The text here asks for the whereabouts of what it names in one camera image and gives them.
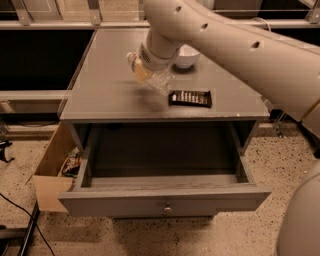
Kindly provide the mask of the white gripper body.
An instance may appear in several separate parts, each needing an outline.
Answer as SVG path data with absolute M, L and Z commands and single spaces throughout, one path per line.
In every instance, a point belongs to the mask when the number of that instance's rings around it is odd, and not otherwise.
M 175 53 L 166 57 L 159 57 L 152 53 L 145 43 L 140 45 L 139 57 L 143 65 L 151 71 L 161 71 L 166 69 L 173 60 Z

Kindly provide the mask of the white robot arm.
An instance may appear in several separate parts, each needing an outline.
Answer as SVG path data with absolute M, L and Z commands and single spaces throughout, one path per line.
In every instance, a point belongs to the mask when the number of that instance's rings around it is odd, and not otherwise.
M 237 25 L 195 0 L 145 0 L 150 29 L 129 58 L 143 83 L 188 44 L 320 137 L 320 53 L 301 41 Z M 320 162 L 295 190 L 275 256 L 320 256 Z

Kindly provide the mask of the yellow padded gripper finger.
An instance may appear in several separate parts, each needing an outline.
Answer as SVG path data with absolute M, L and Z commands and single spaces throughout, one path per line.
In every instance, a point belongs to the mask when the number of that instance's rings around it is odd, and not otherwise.
M 136 81 L 139 84 L 143 84 L 152 77 L 153 72 L 147 69 L 142 63 L 136 63 L 134 67 L 134 74 Z

